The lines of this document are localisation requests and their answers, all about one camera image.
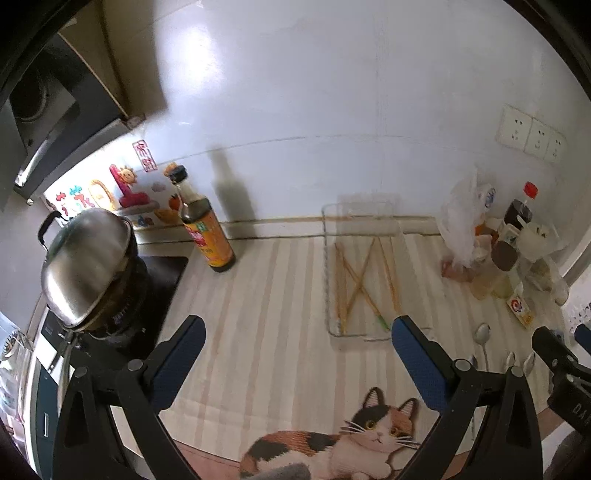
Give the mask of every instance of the calico cat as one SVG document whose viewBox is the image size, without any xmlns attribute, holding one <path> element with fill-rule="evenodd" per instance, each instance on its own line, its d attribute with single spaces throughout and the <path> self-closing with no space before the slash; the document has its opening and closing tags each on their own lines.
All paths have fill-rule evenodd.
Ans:
<svg viewBox="0 0 591 480">
<path fill-rule="evenodd" d="M 240 463 L 240 477 L 293 463 L 304 463 L 312 480 L 380 480 L 394 478 L 390 465 L 395 452 L 418 449 L 413 437 L 413 414 L 418 400 L 399 408 L 385 404 L 384 393 L 373 387 L 352 420 L 337 435 L 314 432 L 276 432 L 258 439 Z"/>
</svg>

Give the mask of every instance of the metal spoon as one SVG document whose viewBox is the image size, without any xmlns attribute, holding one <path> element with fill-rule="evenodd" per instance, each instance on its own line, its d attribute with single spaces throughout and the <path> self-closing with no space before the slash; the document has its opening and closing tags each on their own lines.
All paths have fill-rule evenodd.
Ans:
<svg viewBox="0 0 591 480">
<path fill-rule="evenodd" d="M 486 343 L 490 338 L 491 327 L 488 325 L 488 323 L 481 323 L 474 332 L 474 341 L 482 347 L 482 351 L 484 352 L 484 363 L 487 372 L 490 370 L 488 367 L 488 355 L 486 354 Z"/>
<path fill-rule="evenodd" d="M 535 363 L 535 352 L 531 352 L 527 358 L 523 361 L 523 374 L 527 377 L 531 371 L 534 369 Z"/>
<path fill-rule="evenodd" d="M 476 358 L 476 355 L 472 355 L 468 361 L 476 370 L 478 370 L 478 359 Z M 476 440 L 476 420 L 474 419 L 474 415 L 472 415 L 472 421 L 470 425 L 470 428 L 472 429 L 472 441 L 474 441 Z"/>
<path fill-rule="evenodd" d="M 507 355 L 507 359 L 505 360 L 505 369 L 503 372 L 509 370 L 513 365 L 515 365 L 515 352 L 509 352 L 509 355 Z"/>
</svg>

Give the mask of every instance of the blue rubber pad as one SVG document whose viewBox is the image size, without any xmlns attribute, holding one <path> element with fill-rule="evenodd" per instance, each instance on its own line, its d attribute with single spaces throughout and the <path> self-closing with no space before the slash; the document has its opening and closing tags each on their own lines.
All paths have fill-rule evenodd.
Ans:
<svg viewBox="0 0 591 480">
<path fill-rule="evenodd" d="M 392 344 L 427 407 L 440 413 L 445 410 L 447 407 L 445 376 L 400 317 L 392 324 Z"/>
<path fill-rule="evenodd" d="M 152 381 L 150 404 L 155 412 L 166 410 L 173 404 L 185 378 L 205 345 L 205 322 L 196 315 L 189 316 L 185 321 L 190 322 L 190 327 L 176 348 L 170 352 Z"/>
<path fill-rule="evenodd" d="M 574 331 L 574 339 L 591 355 L 591 330 L 586 325 L 579 325 Z"/>
</svg>

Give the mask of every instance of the electrical outlet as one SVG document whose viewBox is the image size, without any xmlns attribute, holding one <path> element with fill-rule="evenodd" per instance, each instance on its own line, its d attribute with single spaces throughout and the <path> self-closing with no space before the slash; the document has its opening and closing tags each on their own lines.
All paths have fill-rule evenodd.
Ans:
<svg viewBox="0 0 591 480">
<path fill-rule="evenodd" d="M 527 137 L 527 142 L 525 143 L 525 153 L 538 158 L 544 158 L 546 150 L 548 150 L 550 131 L 552 129 L 544 125 L 537 118 L 532 119 L 530 135 Z"/>
<path fill-rule="evenodd" d="M 523 150 L 531 129 L 531 117 L 510 105 L 503 107 L 503 116 L 496 141 L 507 147 Z"/>
<path fill-rule="evenodd" d="M 548 150 L 546 150 L 544 160 L 547 160 L 550 163 L 560 163 L 560 160 L 562 160 L 564 152 L 566 151 L 566 139 L 564 138 L 564 135 L 550 129 L 548 140 Z"/>
</svg>

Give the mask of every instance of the bottle label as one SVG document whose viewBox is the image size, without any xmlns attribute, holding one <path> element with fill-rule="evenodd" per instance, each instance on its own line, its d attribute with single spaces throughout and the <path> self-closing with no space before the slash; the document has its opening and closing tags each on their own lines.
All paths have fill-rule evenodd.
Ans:
<svg viewBox="0 0 591 480">
<path fill-rule="evenodd" d="M 499 238 L 497 241 L 507 242 L 509 245 L 515 245 L 517 237 L 520 234 L 520 231 L 517 228 L 510 223 L 505 223 L 504 220 L 501 220 L 501 225 L 497 231 L 499 232 Z"/>
<path fill-rule="evenodd" d="M 524 327 L 529 327 L 534 321 L 534 315 L 529 305 L 519 294 L 514 293 L 507 300 L 507 305 Z"/>
<path fill-rule="evenodd" d="M 230 261 L 232 247 L 213 210 L 198 222 L 185 223 L 185 228 L 211 267 L 223 267 Z"/>
</svg>

